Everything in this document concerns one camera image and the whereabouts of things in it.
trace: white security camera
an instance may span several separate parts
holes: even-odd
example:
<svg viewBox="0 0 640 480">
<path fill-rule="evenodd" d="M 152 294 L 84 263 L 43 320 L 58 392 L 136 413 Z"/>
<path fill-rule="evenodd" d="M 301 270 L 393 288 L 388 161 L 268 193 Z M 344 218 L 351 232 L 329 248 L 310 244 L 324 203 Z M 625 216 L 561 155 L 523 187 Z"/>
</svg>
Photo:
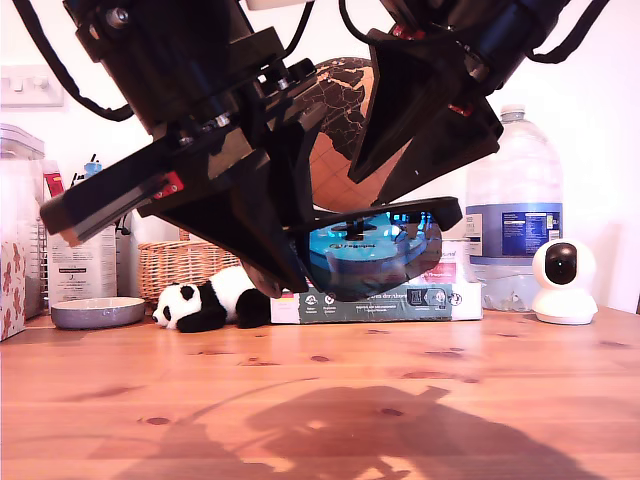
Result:
<svg viewBox="0 0 640 480">
<path fill-rule="evenodd" d="M 581 242 L 560 239 L 546 243 L 533 257 L 533 273 L 542 287 L 533 301 L 538 320 L 561 325 L 586 325 L 598 311 L 589 293 L 596 260 Z"/>
</svg>

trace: wicker basket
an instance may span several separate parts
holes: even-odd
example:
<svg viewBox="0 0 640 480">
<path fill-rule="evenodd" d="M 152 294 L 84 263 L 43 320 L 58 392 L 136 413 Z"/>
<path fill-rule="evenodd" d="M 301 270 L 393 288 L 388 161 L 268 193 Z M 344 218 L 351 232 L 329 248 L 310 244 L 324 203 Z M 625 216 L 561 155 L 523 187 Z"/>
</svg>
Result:
<svg viewBox="0 0 640 480">
<path fill-rule="evenodd" d="M 138 289 L 149 303 L 157 303 L 162 290 L 174 282 L 199 285 L 224 268 L 240 265 L 236 256 L 208 242 L 190 241 L 182 230 L 178 242 L 141 243 L 138 249 Z"/>
</svg>

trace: patterned tissue box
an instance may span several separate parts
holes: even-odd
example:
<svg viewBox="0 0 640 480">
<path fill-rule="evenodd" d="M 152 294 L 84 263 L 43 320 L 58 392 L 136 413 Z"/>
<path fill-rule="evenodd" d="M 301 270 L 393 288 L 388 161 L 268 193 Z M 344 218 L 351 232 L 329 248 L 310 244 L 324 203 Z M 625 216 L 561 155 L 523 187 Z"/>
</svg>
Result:
<svg viewBox="0 0 640 480">
<path fill-rule="evenodd" d="M 24 247 L 14 242 L 0 244 L 0 341 L 25 329 Z"/>
</svg>

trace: bottle label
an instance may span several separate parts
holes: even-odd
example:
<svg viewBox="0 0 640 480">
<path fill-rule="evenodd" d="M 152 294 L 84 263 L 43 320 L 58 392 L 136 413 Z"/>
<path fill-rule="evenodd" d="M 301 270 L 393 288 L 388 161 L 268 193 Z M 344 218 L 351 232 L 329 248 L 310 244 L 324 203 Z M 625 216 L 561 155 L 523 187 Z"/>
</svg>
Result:
<svg viewBox="0 0 640 480">
<path fill-rule="evenodd" d="M 528 266 L 542 245 L 562 237 L 562 204 L 474 205 L 466 222 L 472 264 Z"/>
</svg>

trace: panda ear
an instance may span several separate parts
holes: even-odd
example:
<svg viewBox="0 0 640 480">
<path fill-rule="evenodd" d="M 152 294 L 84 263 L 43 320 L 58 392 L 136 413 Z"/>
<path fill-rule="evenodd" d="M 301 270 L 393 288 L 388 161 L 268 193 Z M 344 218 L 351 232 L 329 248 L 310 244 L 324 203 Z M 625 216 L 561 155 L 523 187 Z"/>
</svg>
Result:
<svg viewBox="0 0 640 480">
<path fill-rule="evenodd" d="M 189 285 L 185 285 L 180 289 L 180 293 L 182 294 L 182 298 L 189 301 L 193 298 L 193 294 L 194 294 L 193 287 L 190 287 Z"/>
</svg>

